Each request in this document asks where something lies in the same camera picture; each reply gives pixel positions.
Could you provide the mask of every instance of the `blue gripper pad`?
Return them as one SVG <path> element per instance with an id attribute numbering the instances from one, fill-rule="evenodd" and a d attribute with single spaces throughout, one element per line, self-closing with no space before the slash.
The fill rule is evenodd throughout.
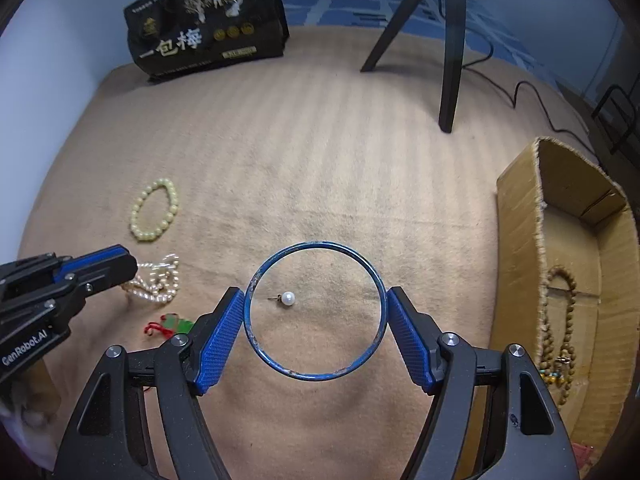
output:
<path id="1" fill-rule="evenodd" d="M 386 293 L 389 307 L 389 326 L 400 349 L 411 380 L 430 393 L 436 381 L 430 372 L 429 352 L 392 290 Z"/>
<path id="2" fill-rule="evenodd" d="M 238 290 L 222 314 L 200 355 L 200 371 L 193 381 L 199 395 L 218 384 L 244 319 L 244 292 Z"/>

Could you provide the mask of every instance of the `black package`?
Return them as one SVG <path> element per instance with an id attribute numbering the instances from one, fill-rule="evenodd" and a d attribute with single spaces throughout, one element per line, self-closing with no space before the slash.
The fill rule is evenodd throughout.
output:
<path id="1" fill-rule="evenodd" d="M 138 0 L 124 9 L 134 62 L 163 81 L 199 70 L 282 56 L 282 0 Z"/>

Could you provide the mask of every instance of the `black tripod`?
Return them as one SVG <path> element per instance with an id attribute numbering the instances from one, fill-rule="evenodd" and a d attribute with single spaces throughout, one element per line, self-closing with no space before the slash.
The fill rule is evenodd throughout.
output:
<path id="1" fill-rule="evenodd" d="M 400 29 L 412 15 L 421 0 L 402 0 L 383 31 L 382 36 L 367 57 L 361 72 L 370 72 L 376 66 L 386 48 L 396 37 Z M 444 74 L 442 77 L 442 97 L 440 99 L 440 129 L 450 134 L 453 126 L 453 115 L 456 112 L 460 73 L 462 72 L 462 55 L 465 49 L 466 0 L 445 0 L 446 35 L 444 47 Z"/>

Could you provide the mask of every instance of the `blue ring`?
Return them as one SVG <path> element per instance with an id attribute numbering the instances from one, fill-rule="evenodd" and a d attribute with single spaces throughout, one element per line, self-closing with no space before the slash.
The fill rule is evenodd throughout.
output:
<path id="1" fill-rule="evenodd" d="M 285 256 L 289 256 L 289 254 L 291 253 L 303 251 L 305 249 L 329 249 L 342 254 L 346 254 L 348 257 L 353 258 L 369 273 L 369 276 L 371 276 L 373 282 L 376 284 L 378 294 L 380 295 L 380 325 L 378 326 L 378 332 L 376 333 L 375 338 L 373 338 L 373 342 L 371 343 L 369 348 L 367 348 L 362 353 L 362 355 L 349 366 L 340 368 L 339 370 L 336 370 L 335 372 L 332 372 L 330 374 L 301 374 L 299 372 L 295 372 L 293 370 L 285 368 L 279 362 L 274 361 L 274 359 L 272 359 L 267 354 L 267 352 L 265 352 L 261 348 L 260 343 L 258 343 L 258 339 L 254 335 L 254 330 L 251 327 L 251 300 L 254 295 L 255 287 L 258 285 L 261 277 L 263 277 L 264 273 L 269 269 L 269 267 L 271 267 L 278 260 L 281 260 Z M 360 254 L 358 254 L 353 249 L 348 248 L 344 245 L 337 244 L 335 242 L 302 242 L 300 244 L 295 244 L 291 247 L 287 247 L 278 251 L 260 266 L 260 269 L 258 269 L 258 271 L 251 278 L 251 281 L 249 282 L 249 285 L 246 288 L 246 292 L 244 294 L 244 331 L 246 332 L 246 336 L 249 339 L 249 343 L 254 348 L 255 352 L 260 356 L 260 359 L 267 363 L 271 368 L 283 375 L 294 379 L 299 379 L 301 381 L 329 381 L 331 379 L 337 379 L 338 377 L 349 374 L 356 368 L 362 366 L 367 361 L 367 359 L 369 359 L 373 355 L 373 352 L 375 352 L 380 345 L 382 336 L 385 335 L 387 317 L 388 307 L 386 305 L 385 285 L 384 283 L 382 283 L 382 279 L 376 272 L 376 269 L 374 269 L 374 267 L 366 259 L 360 256 Z"/>

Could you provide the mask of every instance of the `cardboard box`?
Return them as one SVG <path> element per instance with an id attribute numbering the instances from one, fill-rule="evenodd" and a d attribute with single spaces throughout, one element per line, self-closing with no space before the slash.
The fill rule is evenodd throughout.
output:
<path id="1" fill-rule="evenodd" d="M 640 267 L 634 217 L 622 190 L 600 168 L 547 137 L 510 164 L 497 189 L 498 291 L 489 346 L 504 350 L 521 343 L 539 365 L 548 270 L 562 265 L 574 275 L 576 373 L 560 413 L 572 442 L 593 447 L 593 464 L 616 428 L 636 366 Z M 555 278 L 548 290 L 556 352 L 567 288 Z M 558 402 L 560 389 L 552 385 L 550 391 Z M 473 469 L 484 399 L 478 391 L 459 478 Z"/>

